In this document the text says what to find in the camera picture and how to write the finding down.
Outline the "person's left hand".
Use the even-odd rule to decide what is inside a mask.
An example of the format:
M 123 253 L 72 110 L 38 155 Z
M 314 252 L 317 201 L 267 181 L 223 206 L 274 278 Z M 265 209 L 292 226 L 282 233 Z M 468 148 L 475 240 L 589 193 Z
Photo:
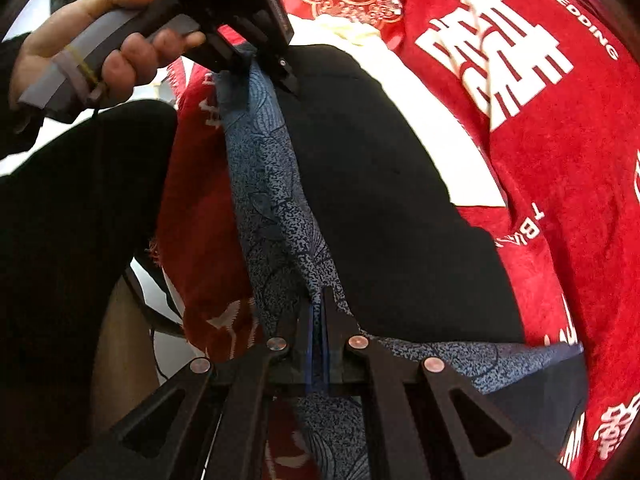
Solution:
M 160 67 L 204 42 L 174 0 L 77 0 L 22 39 L 8 107 L 62 113 L 102 96 L 108 105 L 125 102 Z

